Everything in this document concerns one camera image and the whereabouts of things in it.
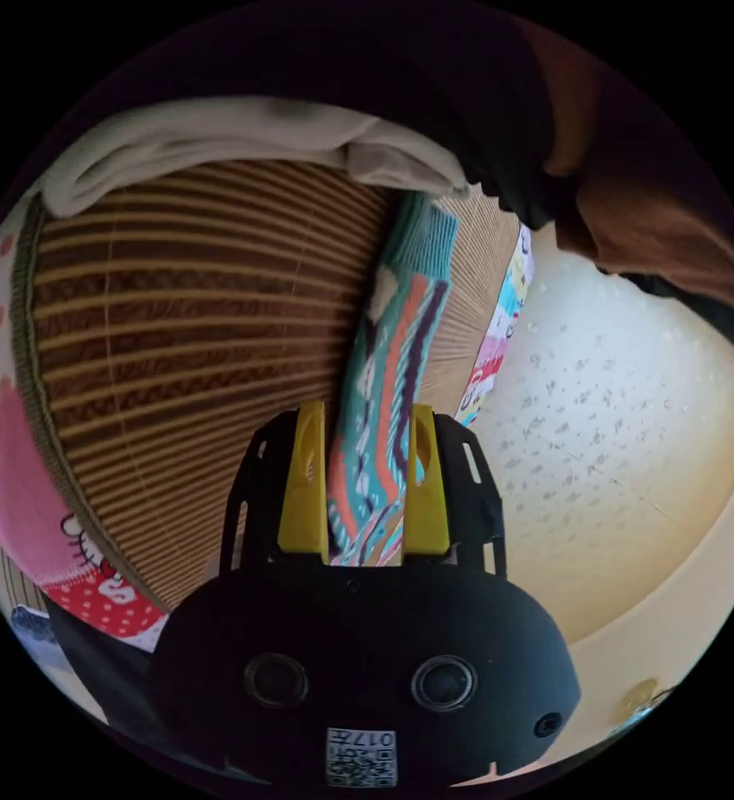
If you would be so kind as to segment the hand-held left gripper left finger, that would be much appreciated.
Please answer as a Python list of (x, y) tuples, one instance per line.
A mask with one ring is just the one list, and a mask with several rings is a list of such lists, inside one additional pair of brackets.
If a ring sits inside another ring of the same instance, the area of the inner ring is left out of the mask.
[(298, 410), (277, 545), (288, 555), (329, 554), (322, 401)]

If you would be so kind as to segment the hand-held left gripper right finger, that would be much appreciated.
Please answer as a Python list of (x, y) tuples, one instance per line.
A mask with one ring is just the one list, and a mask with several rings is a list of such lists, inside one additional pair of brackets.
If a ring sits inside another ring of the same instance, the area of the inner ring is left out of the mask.
[(409, 425), (402, 556), (444, 558), (450, 546), (435, 414), (432, 407), (415, 404)]

